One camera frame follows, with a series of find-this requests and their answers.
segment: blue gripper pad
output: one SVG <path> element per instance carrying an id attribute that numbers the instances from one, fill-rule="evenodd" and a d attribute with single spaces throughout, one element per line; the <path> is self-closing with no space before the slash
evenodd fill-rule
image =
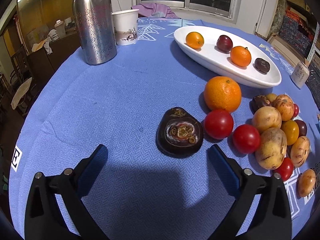
<path id="1" fill-rule="evenodd" d="M 215 168 L 221 182 L 230 196 L 236 199 L 240 196 L 240 181 L 229 163 L 214 145 L 209 148 L 209 160 Z"/>

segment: red tomato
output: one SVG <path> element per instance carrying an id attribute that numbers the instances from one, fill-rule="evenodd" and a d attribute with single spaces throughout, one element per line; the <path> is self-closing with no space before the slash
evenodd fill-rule
<path id="1" fill-rule="evenodd" d="M 299 106 L 297 104 L 293 104 L 293 106 L 294 106 L 294 112 L 293 112 L 292 118 L 295 118 L 299 114 Z"/>
<path id="2" fill-rule="evenodd" d="M 228 111 L 216 109 L 207 114 L 203 126 L 209 136 L 221 140 L 232 133 L 233 118 Z"/>
<path id="3" fill-rule="evenodd" d="M 255 152 L 260 146 L 258 130 L 249 124 L 238 126 L 232 135 L 233 144 L 243 154 Z"/>
<path id="4" fill-rule="evenodd" d="M 288 157 L 285 157 L 280 167 L 275 169 L 273 172 L 279 173 L 281 175 L 282 180 L 286 181 L 291 177 L 293 172 L 292 160 Z"/>

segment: white oval plate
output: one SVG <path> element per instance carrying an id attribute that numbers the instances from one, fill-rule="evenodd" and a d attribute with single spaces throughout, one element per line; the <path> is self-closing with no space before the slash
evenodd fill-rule
<path id="1" fill-rule="evenodd" d="M 186 36 L 190 32 L 199 32 L 203 36 L 204 45 L 201 49 L 195 50 L 186 45 Z M 217 40 L 223 34 L 231 38 L 234 47 L 248 47 L 252 57 L 249 66 L 246 68 L 236 66 L 231 62 L 229 53 L 226 54 L 218 50 Z M 228 76 L 238 83 L 256 88 L 275 87 L 281 83 L 281 74 L 274 62 L 255 45 L 232 33 L 205 26 L 186 26 L 174 32 L 174 39 L 182 51 L 194 61 L 219 75 Z M 258 57 L 270 63 L 270 71 L 265 75 L 253 66 Z"/>

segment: purple cloth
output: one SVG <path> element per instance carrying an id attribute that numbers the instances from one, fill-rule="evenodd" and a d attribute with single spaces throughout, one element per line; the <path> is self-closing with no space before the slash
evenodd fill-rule
<path id="1" fill-rule="evenodd" d="M 179 19 L 169 6 L 161 3 L 140 3 L 132 6 L 132 9 L 139 9 L 139 14 L 144 17 Z"/>

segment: navel orange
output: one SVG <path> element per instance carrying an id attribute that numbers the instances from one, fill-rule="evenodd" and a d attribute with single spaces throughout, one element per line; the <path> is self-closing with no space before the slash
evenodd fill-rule
<path id="1" fill-rule="evenodd" d="M 214 77 L 204 88 L 204 101 L 211 109 L 236 111 L 241 103 L 241 89 L 237 82 L 228 77 Z"/>
<path id="2" fill-rule="evenodd" d="M 248 48 L 236 46 L 230 51 L 230 58 L 239 67 L 247 67 L 251 62 L 251 53 Z"/>

